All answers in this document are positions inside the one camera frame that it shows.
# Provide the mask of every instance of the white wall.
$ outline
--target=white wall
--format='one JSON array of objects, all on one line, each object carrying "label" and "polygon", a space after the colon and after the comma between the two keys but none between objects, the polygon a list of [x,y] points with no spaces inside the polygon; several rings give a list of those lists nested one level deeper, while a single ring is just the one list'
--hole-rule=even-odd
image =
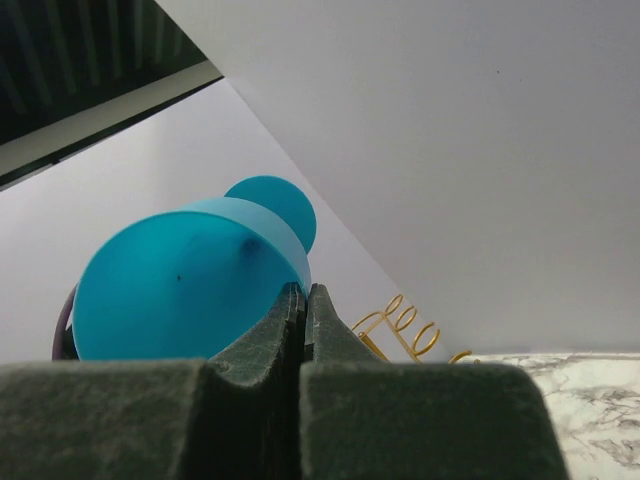
[{"label": "white wall", "polygon": [[638,0],[159,0],[447,345],[640,350]]},{"label": "white wall", "polygon": [[[397,287],[223,80],[0,193],[0,363],[50,358],[69,290],[119,229],[257,174],[280,175],[309,195],[318,217],[312,276],[342,319],[383,308]],[[404,358],[390,335],[381,340],[390,358]],[[447,356],[439,345],[429,358]]]}]

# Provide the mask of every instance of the blue object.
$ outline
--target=blue object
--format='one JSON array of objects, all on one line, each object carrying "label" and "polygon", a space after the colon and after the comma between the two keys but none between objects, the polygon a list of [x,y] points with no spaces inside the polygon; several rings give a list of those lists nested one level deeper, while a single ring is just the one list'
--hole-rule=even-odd
[{"label": "blue object", "polygon": [[268,208],[296,233],[307,253],[316,239],[316,214],[311,202],[293,183],[261,175],[236,183],[225,197],[241,198]]},{"label": "blue object", "polygon": [[[280,210],[285,216],[291,211]],[[315,236],[315,215],[312,223]],[[78,284],[72,323],[78,356],[217,354],[269,311],[286,282],[309,291],[299,235],[309,248],[313,238],[289,225],[261,204],[221,197],[125,228],[96,253]]]}]

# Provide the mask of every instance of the white marble surface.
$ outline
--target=white marble surface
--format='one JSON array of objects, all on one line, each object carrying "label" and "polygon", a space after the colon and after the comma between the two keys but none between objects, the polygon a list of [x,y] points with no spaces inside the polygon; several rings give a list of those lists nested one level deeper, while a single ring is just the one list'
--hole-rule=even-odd
[{"label": "white marble surface", "polygon": [[495,355],[542,391],[572,480],[640,480],[640,355]]}]

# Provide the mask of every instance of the blue cup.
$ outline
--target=blue cup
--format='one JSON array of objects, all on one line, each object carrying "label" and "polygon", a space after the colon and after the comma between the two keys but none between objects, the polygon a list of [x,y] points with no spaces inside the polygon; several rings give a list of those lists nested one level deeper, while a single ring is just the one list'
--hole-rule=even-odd
[{"label": "blue cup", "polygon": [[[285,283],[309,291],[311,204],[285,180],[248,180],[230,190],[235,198],[154,215],[100,248],[76,293],[72,328],[81,360],[209,358],[255,325]],[[292,228],[290,202],[303,199],[296,208],[306,220],[290,217]]]}]

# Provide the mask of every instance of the gold wire rack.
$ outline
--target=gold wire rack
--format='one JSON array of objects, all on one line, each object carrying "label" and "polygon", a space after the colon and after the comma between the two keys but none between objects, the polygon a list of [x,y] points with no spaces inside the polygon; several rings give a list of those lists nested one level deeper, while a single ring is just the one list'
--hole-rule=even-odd
[{"label": "gold wire rack", "polygon": [[[416,363],[423,363],[420,360],[420,357],[431,350],[438,342],[438,340],[440,339],[440,329],[436,328],[435,332],[431,336],[431,339],[426,343],[426,345],[424,345],[424,342],[421,341],[422,337],[425,335],[427,330],[435,327],[436,325],[434,322],[428,323],[420,329],[420,331],[413,338],[413,342],[411,343],[411,345],[409,345],[404,337],[400,334],[400,332],[405,330],[416,319],[418,315],[418,310],[416,309],[416,307],[414,307],[413,305],[409,305],[398,315],[398,317],[395,319],[395,322],[389,318],[396,312],[396,310],[398,310],[398,308],[400,308],[402,302],[404,302],[404,296],[402,294],[396,295],[391,299],[384,310],[371,312],[369,315],[363,317],[358,323],[351,327],[351,330],[355,333],[360,326],[364,325],[365,322],[367,322],[367,320],[371,320],[377,317],[365,330],[357,332],[358,338],[362,340],[362,342],[367,347],[369,347],[376,355],[378,355],[383,360],[388,361],[388,358],[384,355],[384,353],[382,353],[382,350],[380,350],[380,348],[369,336],[374,328],[384,322],[387,324],[391,332],[393,332],[393,334],[396,336],[396,338],[400,342],[400,345],[402,345],[402,347],[413,359],[413,361]],[[471,350],[465,350],[451,357],[451,359],[449,359],[449,363],[457,363],[458,361],[465,357],[468,357],[469,355],[473,355],[473,352]],[[480,363],[480,360],[476,359],[473,361],[473,363]]]}]

